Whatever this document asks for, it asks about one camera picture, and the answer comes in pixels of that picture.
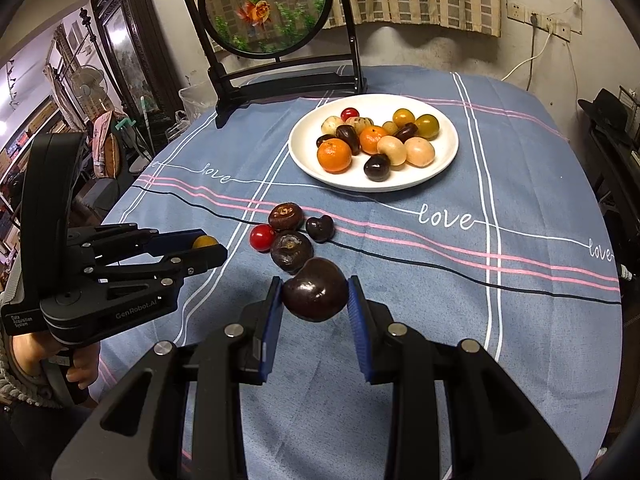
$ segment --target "dark wooden cabinet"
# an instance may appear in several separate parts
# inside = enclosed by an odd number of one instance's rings
[[[156,150],[182,109],[180,88],[151,0],[91,0],[95,24],[124,111],[145,132],[143,106]]]

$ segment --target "white plate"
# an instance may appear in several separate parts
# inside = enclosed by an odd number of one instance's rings
[[[324,120],[340,113],[348,107],[356,108],[361,117],[369,117],[377,126],[390,121],[398,108],[407,108],[418,118],[423,114],[434,115],[440,122],[440,134],[431,143],[436,150],[435,160],[426,168],[416,168],[403,164],[398,170],[392,168],[384,182],[369,180],[364,174],[364,163],[370,155],[361,152],[354,156],[348,170],[339,174],[327,173],[322,169],[316,153],[316,140],[322,135],[320,126]],[[449,118],[431,105],[399,95],[364,94],[345,97],[327,103],[302,117],[289,135],[291,158],[306,174],[340,189],[361,192],[385,192],[417,186],[443,171],[458,152],[458,132]]]

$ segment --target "blue tablecloth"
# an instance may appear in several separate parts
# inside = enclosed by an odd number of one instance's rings
[[[420,186],[377,195],[311,179],[291,160],[287,138],[330,95],[252,104],[221,130],[213,110],[200,117],[107,222],[203,228],[228,247],[228,261],[188,278],[173,314],[105,341],[92,393],[113,386],[156,341],[197,342],[262,299],[273,275],[286,278],[252,250],[244,222],[264,222],[273,205],[297,202],[309,216],[335,218],[335,241],[345,247],[316,245],[316,255],[359,275],[368,298],[427,338],[477,339],[585,474],[614,402],[622,318],[611,304],[620,294],[607,232],[571,148],[543,105],[509,84],[409,66],[366,68],[365,75],[371,93],[416,97],[449,116],[460,136],[450,167]],[[382,478],[390,389],[364,383],[346,312],[321,324],[286,312],[269,381],[242,387],[241,397],[250,478]],[[440,427],[444,476],[450,458],[442,416]],[[190,432],[187,422],[187,468]]]

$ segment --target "round decorative screen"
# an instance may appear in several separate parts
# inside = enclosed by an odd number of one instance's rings
[[[242,57],[284,56],[307,44],[325,24],[333,0],[198,0],[207,32]]]

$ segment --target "goldfish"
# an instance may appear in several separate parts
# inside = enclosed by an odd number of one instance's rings
[[[254,27],[264,28],[264,22],[269,19],[271,7],[265,0],[260,0],[255,5],[251,2],[245,2],[244,7],[238,7],[236,14],[247,23]]]

